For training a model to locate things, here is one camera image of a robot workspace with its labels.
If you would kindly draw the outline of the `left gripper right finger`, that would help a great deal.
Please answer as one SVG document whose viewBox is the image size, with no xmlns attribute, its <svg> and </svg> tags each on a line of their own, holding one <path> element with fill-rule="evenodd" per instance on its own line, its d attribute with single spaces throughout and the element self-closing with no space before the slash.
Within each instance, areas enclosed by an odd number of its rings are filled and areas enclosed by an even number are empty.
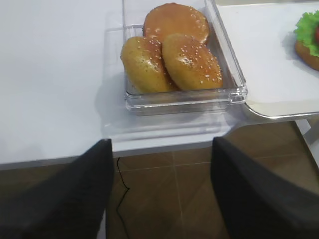
<svg viewBox="0 0 319 239">
<path fill-rule="evenodd" d="M 232 239 L 317 239 L 319 197 L 272 173 L 227 139 L 212 141 L 210 178 Z"/>
</svg>

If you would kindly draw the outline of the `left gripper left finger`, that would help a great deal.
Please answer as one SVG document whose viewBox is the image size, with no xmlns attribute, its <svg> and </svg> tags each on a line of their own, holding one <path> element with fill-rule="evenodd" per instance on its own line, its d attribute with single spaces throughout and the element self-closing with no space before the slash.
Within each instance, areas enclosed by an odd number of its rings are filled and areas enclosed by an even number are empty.
<svg viewBox="0 0 319 239">
<path fill-rule="evenodd" d="M 114 181 L 112 142 L 102 139 L 64 169 L 0 205 L 2 239 L 96 239 Z"/>
</svg>

